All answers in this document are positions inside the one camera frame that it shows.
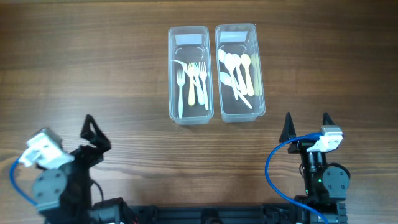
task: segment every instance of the wood grain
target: wood grain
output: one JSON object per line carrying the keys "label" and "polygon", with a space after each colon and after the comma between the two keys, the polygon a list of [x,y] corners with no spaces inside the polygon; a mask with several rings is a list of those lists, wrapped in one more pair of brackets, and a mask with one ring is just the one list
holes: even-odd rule
{"label": "wood grain", "polygon": [[[113,149],[91,170],[105,198],[130,205],[281,202],[264,163],[286,112],[299,135],[327,111],[345,132],[328,155],[352,173],[350,223],[398,222],[398,4],[396,1],[198,1],[0,5],[0,223],[42,218],[12,190],[8,171],[45,126],[74,150],[92,114]],[[167,31],[257,25],[266,114],[253,123],[203,126],[169,118]],[[213,83],[218,83],[216,75]],[[274,183],[303,195],[300,158],[278,152]],[[30,192],[39,172],[18,168]],[[93,189],[94,201],[100,199]]]}

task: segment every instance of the clear plastic bin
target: clear plastic bin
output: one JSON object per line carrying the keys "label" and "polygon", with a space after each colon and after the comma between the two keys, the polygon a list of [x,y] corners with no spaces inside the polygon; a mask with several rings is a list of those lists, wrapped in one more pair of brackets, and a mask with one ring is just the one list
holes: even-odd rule
{"label": "clear plastic bin", "polygon": [[[219,55],[218,49],[222,49],[226,53],[237,54],[242,58],[242,54],[246,54],[250,58],[248,64],[245,58],[246,66],[252,83],[252,96],[244,95],[252,109],[238,95],[235,100],[235,94],[231,86],[225,85],[220,77],[220,72],[225,72],[230,77],[229,70],[224,63],[220,62],[222,56]],[[220,90],[221,115],[225,122],[246,122],[254,121],[258,116],[264,115],[266,112],[266,102],[264,98],[264,90],[262,84],[261,63],[259,58],[259,47],[257,40],[256,26],[254,24],[226,24],[216,27],[216,54],[217,54],[217,70],[218,70],[218,86]],[[241,64],[240,71],[243,82],[245,83],[246,92],[249,90],[248,80],[246,78],[246,69]],[[233,70],[234,78],[239,86],[239,77],[237,70]]]}
{"label": "clear plastic bin", "polygon": [[[190,63],[199,65],[205,63],[207,77],[205,78],[207,92],[207,110],[206,105],[201,105],[198,99],[201,95],[205,97],[203,79],[199,77],[201,92],[197,92],[198,84],[193,86],[195,103],[188,99],[191,88],[191,78],[188,76],[189,68],[180,64],[183,62],[187,66]],[[177,84],[178,70],[184,70],[185,84],[182,86],[182,116],[179,111],[180,86]],[[170,118],[179,125],[206,124],[214,115],[213,110],[213,85],[211,77],[211,56],[209,31],[206,27],[173,27],[169,30],[169,110]]]}

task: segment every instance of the blue tube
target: blue tube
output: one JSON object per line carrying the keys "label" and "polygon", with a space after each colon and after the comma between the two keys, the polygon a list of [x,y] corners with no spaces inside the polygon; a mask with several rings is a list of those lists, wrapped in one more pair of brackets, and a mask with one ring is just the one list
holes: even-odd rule
{"label": "blue tube", "polygon": [[325,221],[326,224],[329,224],[328,219],[322,215],[320,212],[316,211],[315,209],[309,207],[308,205],[304,205],[303,203],[300,202],[296,202],[295,200],[289,198],[288,196],[284,195],[271,181],[271,179],[269,178],[269,174],[268,174],[268,167],[269,167],[269,163],[271,161],[272,156],[275,154],[276,151],[278,151],[278,149],[280,149],[281,147],[283,147],[286,144],[292,143],[294,141],[298,141],[298,140],[303,140],[303,139],[310,139],[310,140],[318,140],[319,137],[322,136],[322,134],[320,133],[313,133],[313,134],[308,134],[308,135],[304,135],[301,137],[297,137],[297,138],[293,138],[293,139],[289,139],[286,142],[283,142],[282,144],[278,145],[274,150],[272,150],[272,152],[269,154],[267,162],[266,162],[266,167],[265,167],[265,173],[266,173],[266,179],[268,181],[268,184],[271,186],[272,189],[274,189],[283,199],[285,199],[286,201],[307,209],[308,211],[318,215],[320,218],[323,219],[323,221]]}
{"label": "blue tube", "polygon": [[14,177],[14,171],[17,168],[19,164],[19,158],[12,164],[11,168],[10,168],[10,182],[12,184],[12,186],[14,187],[14,189],[22,196],[24,197],[28,202],[30,202],[33,206],[37,205],[37,202],[35,202],[33,199],[31,199],[27,194],[25,194],[25,192],[23,192],[17,185],[16,181],[15,181],[15,177]]}

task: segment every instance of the wooden surface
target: wooden surface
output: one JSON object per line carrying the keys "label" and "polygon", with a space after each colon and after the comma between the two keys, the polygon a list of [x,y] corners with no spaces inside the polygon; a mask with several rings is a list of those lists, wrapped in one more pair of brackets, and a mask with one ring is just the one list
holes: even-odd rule
{"label": "wooden surface", "polygon": [[[113,149],[91,175],[105,198],[130,205],[282,202],[264,178],[286,112],[297,134],[318,131],[327,111],[345,132],[328,161],[353,176],[350,223],[398,223],[398,5],[396,1],[201,1],[0,6],[0,223],[40,223],[8,172],[38,129],[67,151],[92,114]],[[169,118],[167,31],[257,25],[267,111],[253,123],[203,126]],[[271,178],[303,195],[300,158],[278,152]],[[30,192],[39,172],[19,167]],[[92,190],[94,201],[100,199]]]}

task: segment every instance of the container of forks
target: container of forks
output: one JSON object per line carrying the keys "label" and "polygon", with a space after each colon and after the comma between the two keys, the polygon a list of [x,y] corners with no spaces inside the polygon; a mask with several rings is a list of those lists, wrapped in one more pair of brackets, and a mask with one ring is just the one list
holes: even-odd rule
{"label": "container of forks", "polygon": [[206,124],[214,115],[210,38],[204,26],[169,30],[169,114],[179,125]]}
{"label": "container of forks", "polygon": [[[254,24],[217,26],[216,54],[223,121],[254,121],[258,116],[264,115],[266,102],[256,26]],[[231,86],[222,82],[229,79],[232,80]]]}

